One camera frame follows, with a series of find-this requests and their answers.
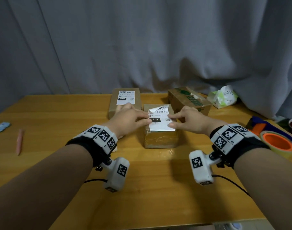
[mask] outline hand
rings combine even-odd
[[[188,106],[184,106],[180,112],[174,115],[169,114],[168,117],[171,119],[185,118],[185,123],[174,122],[168,124],[171,128],[205,134],[207,136],[210,136],[211,132],[217,127],[228,124],[222,120],[205,116],[195,108]]]
[[[149,119],[148,113],[135,109],[131,103],[127,103],[124,106],[118,105],[113,118],[104,125],[114,132],[117,138],[119,138],[135,131],[139,127],[151,123],[152,121]]]

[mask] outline tape roll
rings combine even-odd
[[[270,149],[285,157],[289,158],[292,155],[292,142],[285,136],[274,131],[262,131],[260,139],[267,144]]]

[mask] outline person's right arm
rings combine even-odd
[[[186,120],[170,123],[170,127],[207,136],[228,124],[190,107],[169,117]],[[272,226],[276,230],[292,229],[292,163],[269,149],[256,148],[236,160],[234,171]]]

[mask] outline forearm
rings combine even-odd
[[[92,170],[79,145],[65,146],[0,187],[0,229],[48,229]]]
[[[292,163],[257,148],[237,159],[236,175],[276,229],[292,229]]]

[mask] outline pink pen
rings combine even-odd
[[[16,145],[16,154],[19,156],[21,152],[21,146],[22,146],[22,138],[24,137],[24,130],[19,129],[18,131],[18,137],[17,137],[17,145]]]

